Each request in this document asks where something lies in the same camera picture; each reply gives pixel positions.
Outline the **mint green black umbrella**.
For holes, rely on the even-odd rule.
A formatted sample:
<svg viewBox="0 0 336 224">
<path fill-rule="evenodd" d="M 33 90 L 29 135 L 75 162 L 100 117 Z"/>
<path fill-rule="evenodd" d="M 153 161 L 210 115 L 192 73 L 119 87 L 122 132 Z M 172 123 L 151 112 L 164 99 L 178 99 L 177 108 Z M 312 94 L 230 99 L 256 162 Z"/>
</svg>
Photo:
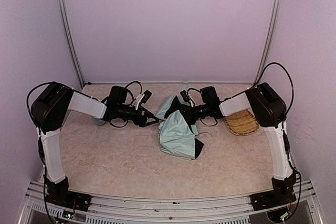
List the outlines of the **mint green black umbrella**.
<svg viewBox="0 0 336 224">
<path fill-rule="evenodd" d="M 204 143 L 196 138 L 199 135 L 197 126 L 189 125 L 179 110 L 166 115 L 174 102 L 182 105 L 178 96 L 170 95 L 155 114 L 162 121 L 158 126 L 161 151 L 183 159 L 197 159 Z"/>
</svg>

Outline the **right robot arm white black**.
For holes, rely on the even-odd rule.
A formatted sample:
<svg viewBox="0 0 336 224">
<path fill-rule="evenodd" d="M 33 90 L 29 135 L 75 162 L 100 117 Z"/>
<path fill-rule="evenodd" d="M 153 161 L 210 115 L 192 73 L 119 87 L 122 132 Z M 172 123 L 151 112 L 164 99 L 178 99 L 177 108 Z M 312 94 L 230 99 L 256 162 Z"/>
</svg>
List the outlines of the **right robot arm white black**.
<svg viewBox="0 0 336 224">
<path fill-rule="evenodd" d="M 179 109 L 188 124 L 212 117 L 223 119 L 243 110 L 251 109 L 257 123 L 266 132 L 273 162 L 273 193 L 291 194 L 296 172 L 291 163 L 287 137 L 287 108 L 282 98 L 267 83 L 258 84 L 221 101 L 214 87 L 200 89 L 203 104 L 182 105 Z"/>
</svg>

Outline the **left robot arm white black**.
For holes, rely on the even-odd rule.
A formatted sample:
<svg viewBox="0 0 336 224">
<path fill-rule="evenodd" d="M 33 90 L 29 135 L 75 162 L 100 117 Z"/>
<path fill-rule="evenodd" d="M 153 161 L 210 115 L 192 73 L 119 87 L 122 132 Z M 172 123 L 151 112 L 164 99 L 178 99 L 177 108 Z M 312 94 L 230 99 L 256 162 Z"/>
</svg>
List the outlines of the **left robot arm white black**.
<svg viewBox="0 0 336 224">
<path fill-rule="evenodd" d="M 159 118 L 143 107 L 152 95 L 149 90 L 140 91 L 135 97 L 128 87 L 112 86 L 109 95 L 98 100 L 63 83 L 47 82 L 43 86 L 45 89 L 28 107 L 28 113 L 37 131 L 39 158 L 45 171 L 44 181 L 48 192 L 57 197 L 65 197 L 69 190 L 59 138 L 70 112 L 107 123 L 121 119 L 139 127 L 159 122 Z"/>
</svg>

